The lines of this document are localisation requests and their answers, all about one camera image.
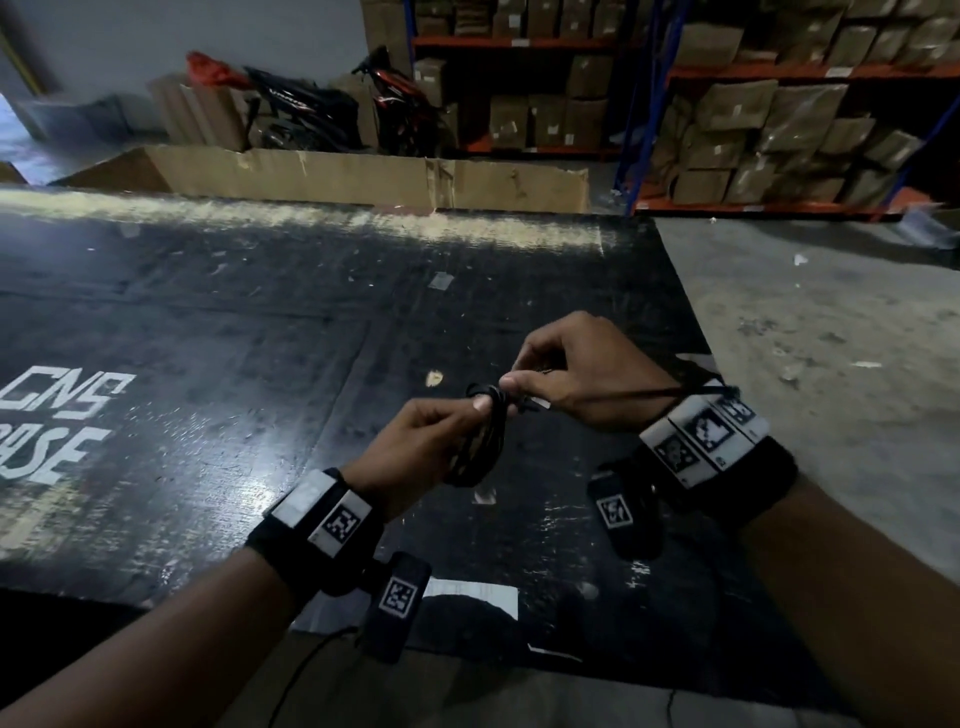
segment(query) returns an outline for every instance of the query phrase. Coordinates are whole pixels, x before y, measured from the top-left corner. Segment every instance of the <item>person's right hand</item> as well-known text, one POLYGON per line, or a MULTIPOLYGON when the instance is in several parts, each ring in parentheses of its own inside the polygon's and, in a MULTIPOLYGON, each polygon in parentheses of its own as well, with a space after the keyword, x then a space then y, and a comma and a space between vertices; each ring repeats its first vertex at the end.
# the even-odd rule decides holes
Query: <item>person's right hand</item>
POLYGON ((676 379, 612 322, 585 311, 575 311, 527 336, 513 370, 500 379, 505 392, 540 397, 585 425, 633 432, 655 420, 673 399, 605 398, 676 386, 676 379), (566 360, 565 370, 536 371, 553 366, 561 357, 566 360))

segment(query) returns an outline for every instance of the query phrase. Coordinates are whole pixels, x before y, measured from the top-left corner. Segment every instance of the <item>black tabletop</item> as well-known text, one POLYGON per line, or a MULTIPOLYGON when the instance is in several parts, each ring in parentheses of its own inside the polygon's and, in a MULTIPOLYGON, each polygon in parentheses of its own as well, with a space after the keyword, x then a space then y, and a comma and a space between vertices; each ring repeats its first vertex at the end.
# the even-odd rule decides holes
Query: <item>black tabletop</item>
MULTIPOLYGON (((708 352, 651 222, 309 209, 133 225, 0 206, 0 587, 149 608, 241 545, 303 473, 356 456, 406 400, 496 382, 527 332, 574 309, 660 360, 708 352), (438 273, 453 277, 445 289, 438 273)), ((523 415, 483 497, 442 487, 392 523, 381 554, 408 551, 493 595, 425 599, 410 644, 831 704, 705 520, 673 519, 656 562, 616 559, 585 487, 634 441, 523 415)), ((328 631, 361 602, 322 597, 297 625, 328 631)))

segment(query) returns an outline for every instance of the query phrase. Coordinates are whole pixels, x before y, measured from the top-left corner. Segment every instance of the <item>hand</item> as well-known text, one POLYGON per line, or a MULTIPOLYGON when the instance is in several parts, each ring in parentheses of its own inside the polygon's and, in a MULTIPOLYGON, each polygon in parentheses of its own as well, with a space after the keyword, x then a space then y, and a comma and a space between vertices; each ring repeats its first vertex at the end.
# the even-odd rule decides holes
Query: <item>hand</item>
POLYGON ((492 405, 487 395, 410 400, 340 473, 391 521, 446 477, 464 438, 487 420, 492 405))
POLYGON ((632 432, 642 430, 674 400, 603 398, 676 386, 676 379, 613 323, 585 311, 564 316, 527 336, 513 370, 500 379, 505 392, 543 398, 585 425, 632 432), (534 371, 564 358, 564 370, 534 371))

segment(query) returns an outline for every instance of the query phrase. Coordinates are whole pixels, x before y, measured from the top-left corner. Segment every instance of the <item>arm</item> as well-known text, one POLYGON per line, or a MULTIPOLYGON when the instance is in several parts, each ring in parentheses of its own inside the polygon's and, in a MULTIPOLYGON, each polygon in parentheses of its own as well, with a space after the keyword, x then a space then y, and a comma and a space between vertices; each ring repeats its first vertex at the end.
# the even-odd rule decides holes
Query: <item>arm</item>
MULTIPOLYGON (((531 333, 514 394, 588 425, 641 431, 671 403, 603 396, 675 386, 611 322, 570 314, 531 333), (542 374, 561 352, 566 368, 542 374)), ((747 558, 824 673, 871 725, 960 725, 960 587, 801 477, 739 533, 747 558)))
MULTIPOLYGON (((436 485, 490 399, 412 400, 341 472, 388 519, 436 485)), ((0 728, 212 725, 296 616, 286 584, 241 548, 0 712, 0 728)))

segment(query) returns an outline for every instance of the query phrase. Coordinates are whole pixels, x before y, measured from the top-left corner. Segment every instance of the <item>person's left hand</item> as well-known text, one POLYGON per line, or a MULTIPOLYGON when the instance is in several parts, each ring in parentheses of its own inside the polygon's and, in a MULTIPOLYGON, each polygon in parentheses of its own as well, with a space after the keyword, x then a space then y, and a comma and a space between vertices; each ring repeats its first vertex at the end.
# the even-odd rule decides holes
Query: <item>person's left hand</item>
POLYGON ((410 400, 340 473, 391 521, 446 477, 463 439, 490 416, 492 405, 486 395, 410 400))

